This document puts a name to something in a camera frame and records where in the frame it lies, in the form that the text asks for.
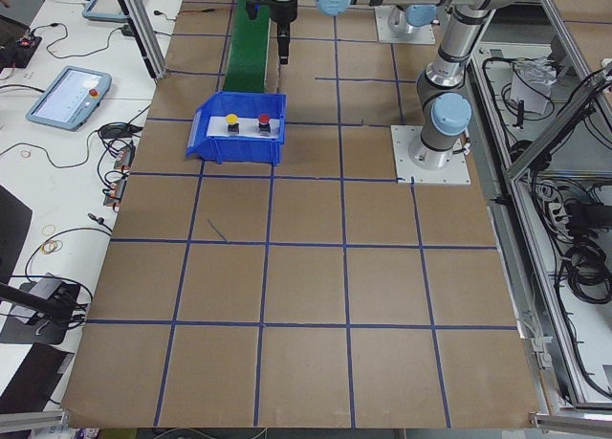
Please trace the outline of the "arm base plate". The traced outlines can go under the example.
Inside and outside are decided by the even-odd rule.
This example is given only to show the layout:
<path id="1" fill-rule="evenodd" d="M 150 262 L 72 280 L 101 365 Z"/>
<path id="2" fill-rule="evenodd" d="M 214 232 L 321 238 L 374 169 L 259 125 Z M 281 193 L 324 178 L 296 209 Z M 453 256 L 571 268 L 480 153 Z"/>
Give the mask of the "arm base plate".
<path id="1" fill-rule="evenodd" d="M 396 180 L 399 184 L 469 186 L 470 174 L 459 138 L 452 149 L 433 151 L 421 138 L 420 125 L 392 125 Z"/>
<path id="2" fill-rule="evenodd" d="M 378 40 L 382 43 L 433 45 L 434 5 L 378 6 L 375 8 Z"/>

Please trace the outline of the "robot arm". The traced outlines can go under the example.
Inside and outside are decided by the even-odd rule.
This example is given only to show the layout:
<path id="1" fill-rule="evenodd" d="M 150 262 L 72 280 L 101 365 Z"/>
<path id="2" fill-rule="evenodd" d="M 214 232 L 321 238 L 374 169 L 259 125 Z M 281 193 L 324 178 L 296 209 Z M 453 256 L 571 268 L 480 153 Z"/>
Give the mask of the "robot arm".
<path id="1" fill-rule="evenodd" d="M 245 0 L 250 20 L 257 18 L 259 8 L 268 6 L 270 19 L 276 24 L 276 41 L 280 65 L 289 63 L 291 24 L 297 19 L 298 0 Z M 317 8 L 326 15 L 338 16 L 351 0 L 315 0 Z M 388 16 L 388 29 L 398 35 L 408 35 L 429 26 L 436 17 L 435 5 L 396 5 Z"/>
<path id="2" fill-rule="evenodd" d="M 437 56 L 420 74 L 417 91 L 425 125 L 408 147 L 410 160 L 418 167 L 437 171 L 452 156 L 456 140 L 465 133 L 471 119 L 470 103 L 457 93 L 474 47 L 487 27 L 490 16 L 517 0 L 315 0 L 329 16 L 343 13 L 350 5 L 452 7 L 452 14 Z"/>

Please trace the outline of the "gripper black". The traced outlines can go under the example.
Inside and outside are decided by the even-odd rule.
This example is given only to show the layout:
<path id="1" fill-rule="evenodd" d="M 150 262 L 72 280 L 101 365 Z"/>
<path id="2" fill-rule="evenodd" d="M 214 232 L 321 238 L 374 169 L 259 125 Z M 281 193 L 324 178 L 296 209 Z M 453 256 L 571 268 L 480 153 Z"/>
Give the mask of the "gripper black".
<path id="1" fill-rule="evenodd" d="M 297 0 L 245 0 L 249 19 L 258 15 L 261 6 L 268 6 L 270 18 L 277 24 L 277 46 L 280 65 L 289 63 L 291 26 L 297 18 Z"/>

